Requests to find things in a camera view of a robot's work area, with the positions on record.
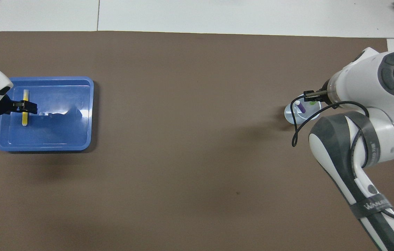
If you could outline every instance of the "velcro strap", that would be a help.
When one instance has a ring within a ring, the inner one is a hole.
[[[387,208],[392,208],[392,205],[388,199],[380,193],[350,205],[350,210],[352,210],[352,213],[357,219],[379,213]]]

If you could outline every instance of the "yellow tube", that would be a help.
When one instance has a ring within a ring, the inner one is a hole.
[[[28,90],[23,90],[23,100],[28,101]],[[22,126],[26,127],[28,124],[28,113],[22,113]]]

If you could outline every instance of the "clear cup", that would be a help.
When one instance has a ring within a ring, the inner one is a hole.
[[[321,110],[321,102],[318,101],[306,102],[304,101],[304,97],[302,96],[300,99],[298,99],[298,101],[301,102],[300,104],[304,107],[305,113],[302,113],[301,109],[299,109],[299,107],[295,103],[293,103],[293,111],[295,113],[296,124],[302,124],[310,116],[315,114],[315,112]],[[293,117],[291,116],[290,104],[288,104],[285,107],[284,116],[289,123],[293,124]]]

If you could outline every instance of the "white floor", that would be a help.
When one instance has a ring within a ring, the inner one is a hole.
[[[0,0],[0,31],[157,31],[389,38],[394,0]]]

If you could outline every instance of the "purple marker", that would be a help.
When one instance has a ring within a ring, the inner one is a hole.
[[[299,110],[301,110],[302,113],[305,113],[305,108],[299,100],[295,101],[295,105],[299,108]]]

